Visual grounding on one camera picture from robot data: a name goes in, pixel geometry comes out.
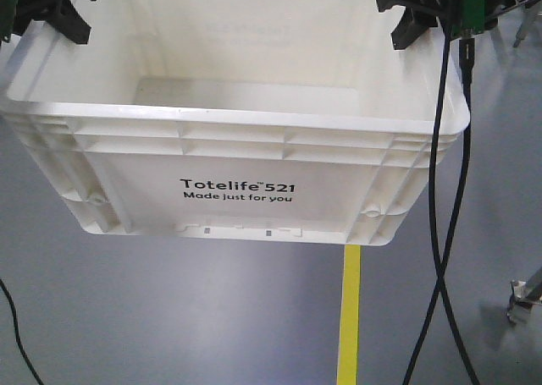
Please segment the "metal stand leg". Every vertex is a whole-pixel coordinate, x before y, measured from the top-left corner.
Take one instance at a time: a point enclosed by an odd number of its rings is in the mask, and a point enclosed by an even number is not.
[[[511,324],[526,323],[533,305],[542,305],[542,267],[527,281],[512,281],[506,315]]]
[[[529,8],[525,8],[525,18],[523,19],[522,26],[519,27],[519,31],[516,34],[516,41],[514,42],[514,48],[518,47],[520,42],[525,39],[528,32],[533,28],[534,21],[538,17],[540,10],[542,9],[542,1],[533,4]]]

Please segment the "metal bracket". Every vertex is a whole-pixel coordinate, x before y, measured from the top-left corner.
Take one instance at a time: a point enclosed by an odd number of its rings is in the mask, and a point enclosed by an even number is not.
[[[527,282],[512,281],[512,295],[506,310],[508,321],[527,323],[534,305],[542,305],[542,268]]]

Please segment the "gray floor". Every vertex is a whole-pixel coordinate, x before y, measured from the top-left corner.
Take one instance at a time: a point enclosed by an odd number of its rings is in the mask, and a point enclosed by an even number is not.
[[[483,384],[542,383],[542,311],[505,318],[512,278],[542,265],[542,37],[512,43],[521,14],[477,38],[473,161],[448,268]],[[440,167],[441,222],[460,145]],[[0,121],[0,276],[48,385],[330,385],[342,248],[84,233]],[[434,285],[427,199],[362,259],[360,383],[401,383]],[[467,376],[439,305],[413,383]],[[32,384],[0,301],[0,383]]]

